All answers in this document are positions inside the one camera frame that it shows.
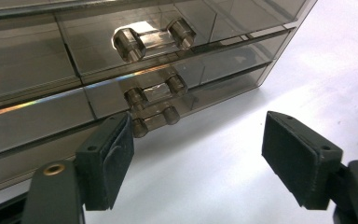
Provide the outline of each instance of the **screw hole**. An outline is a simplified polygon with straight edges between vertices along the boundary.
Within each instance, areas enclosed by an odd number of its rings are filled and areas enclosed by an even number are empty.
[[[95,150],[95,149],[97,149],[97,147],[88,147],[88,148],[87,148],[88,151],[93,151],[93,150]]]
[[[53,164],[46,168],[43,173],[45,175],[57,175],[62,172],[64,168],[65,166],[62,164]]]

